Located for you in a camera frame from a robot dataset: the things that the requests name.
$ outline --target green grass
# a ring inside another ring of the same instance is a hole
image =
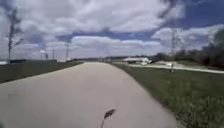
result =
[[[0,65],[0,83],[52,72],[77,64],[80,62],[28,61],[19,64]]]
[[[191,62],[191,61],[177,61],[179,64],[183,64],[183,65],[186,65],[186,66],[201,66],[199,63],[196,63],[196,62]]]
[[[224,75],[116,66],[133,76],[186,128],[223,128]]]

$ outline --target white cloud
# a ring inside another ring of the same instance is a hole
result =
[[[165,22],[159,14],[169,7],[160,0],[15,0],[15,5],[24,30],[35,26],[51,35],[153,30]]]
[[[167,20],[159,15],[169,8],[168,3],[160,0],[14,0],[13,5],[18,8],[18,15],[21,18],[20,28],[24,32],[24,38],[31,40],[33,37],[42,37],[47,51],[52,49],[64,51],[67,42],[59,41],[56,36],[71,34],[74,31],[154,30]],[[184,6],[180,6],[174,8],[177,8],[178,14],[183,14]],[[4,20],[1,18],[0,15],[0,28],[6,26],[2,23],[9,23],[7,18],[3,17]],[[8,28],[1,29],[1,32],[5,34],[7,32],[2,30],[8,30]],[[143,48],[147,49],[149,46],[158,47],[160,45],[152,41],[121,41],[108,37],[79,36],[72,39],[70,47],[79,49],[80,53],[86,50],[91,51],[89,53],[95,51],[97,55],[105,55],[107,49],[115,54],[135,54],[135,52],[140,54]],[[151,54],[153,51],[159,50],[153,49],[147,53]]]
[[[152,55],[161,52],[156,41],[118,40],[99,36],[78,36],[72,39],[73,57],[97,57],[108,55]]]
[[[213,25],[213,26],[202,27],[202,28],[189,28],[186,30],[181,28],[176,28],[176,30],[177,30],[177,35],[182,41],[181,43],[191,43],[195,39],[198,39],[198,37],[207,37],[208,39],[210,39],[210,41],[212,41],[214,34],[222,28],[224,28],[224,25],[219,24],[219,25]],[[161,41],[164,41],[164,42],[171,42],[172,29],[169,27],[162,28],[158,30],[157,32],[155,32],[151,38],[160,39]]]
[[[176,4],[176,6],[170,9],[170,11],[165,17],[167,20],[170,20],[170,19],[183,18],[184,16],[185,16],[185,6],[180,1]]]

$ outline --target building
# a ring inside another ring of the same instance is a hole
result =
[[[148,58],[137,58],[137,57],[128,57],[123,60],[124,63],[127,64],[141,64],[141,65],[147,65],[152,62],[152,60],[149,60]]]

